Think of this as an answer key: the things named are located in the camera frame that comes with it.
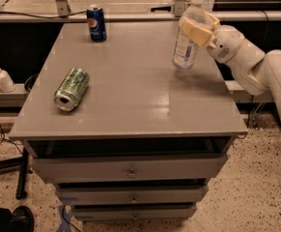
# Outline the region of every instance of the terrazzo floor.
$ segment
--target terrazzo floor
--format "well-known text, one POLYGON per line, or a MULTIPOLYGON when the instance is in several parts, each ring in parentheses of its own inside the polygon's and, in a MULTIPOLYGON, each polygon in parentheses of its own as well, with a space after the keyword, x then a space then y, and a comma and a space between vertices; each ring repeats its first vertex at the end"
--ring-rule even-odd
MULTIPOLYGON (((209 182, 209 191, 189 219, 71 222, 83 232, 281 231, 281 128, 270 113, 258 118, 259 130, 249 129, 228 151, 229 159, 209 182)), ((0 145, 0 160, 19 155, 9 143, 0 145)), ((28 206, 36 232, 75 231, 62 224, 62 203, 51 184, 28 174, 27 197, 15 198, 18 172, 0 175, 0 208, 28 206)))

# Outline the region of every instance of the table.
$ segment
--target table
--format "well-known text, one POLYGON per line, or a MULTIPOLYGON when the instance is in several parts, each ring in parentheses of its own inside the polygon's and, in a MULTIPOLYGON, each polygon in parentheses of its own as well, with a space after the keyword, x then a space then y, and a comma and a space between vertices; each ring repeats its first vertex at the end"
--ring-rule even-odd
POLYGON ((172 66, 176 21, 110 22, 93 43, 65 24, 10 133, 78 219, 188 218, 246 125, 215 62, 172 66), (72 112, 54 104, 71 68, 91 77, 72 112))

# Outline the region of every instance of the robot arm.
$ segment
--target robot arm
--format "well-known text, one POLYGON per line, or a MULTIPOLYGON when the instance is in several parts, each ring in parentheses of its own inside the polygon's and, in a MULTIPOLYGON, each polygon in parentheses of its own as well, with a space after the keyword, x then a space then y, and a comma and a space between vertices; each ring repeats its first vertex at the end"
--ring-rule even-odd
POLYGON ((199 25, 183 17, 179 25, 195 43, 199 35, 205 35, 210 43, 198 39, 198 42, 206 42, 200 46, 206 46, 212 58, 228 66, 235 81, 249 94, 258 96, 270 90, 281 120, 281 50, 265 54, 235 27, 228 25, 215 25, 211 34, 208 29, 203 29, 206 34, 197 34, 192 28, 199 30, 199 25))

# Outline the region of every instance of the pepsi can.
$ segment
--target pepsi can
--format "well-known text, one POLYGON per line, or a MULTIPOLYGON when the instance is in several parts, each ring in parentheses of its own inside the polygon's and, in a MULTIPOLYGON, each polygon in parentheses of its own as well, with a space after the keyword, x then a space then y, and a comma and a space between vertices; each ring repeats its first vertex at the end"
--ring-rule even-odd
POLYGON ((107 38, 103 9, 98 5, 91 5, 86 11, 90 35, 93 42, 103 42, 107 38))

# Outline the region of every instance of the lotion bottle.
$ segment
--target lotion bottle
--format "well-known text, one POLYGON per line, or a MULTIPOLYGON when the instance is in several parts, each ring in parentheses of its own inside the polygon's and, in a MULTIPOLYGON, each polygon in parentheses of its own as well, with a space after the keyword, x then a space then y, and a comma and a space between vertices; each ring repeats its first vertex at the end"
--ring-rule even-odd
POLYGON ((9 93, 15 89, 15 84, 9 74, 0 69, 0 88, 3 92, 9 93))

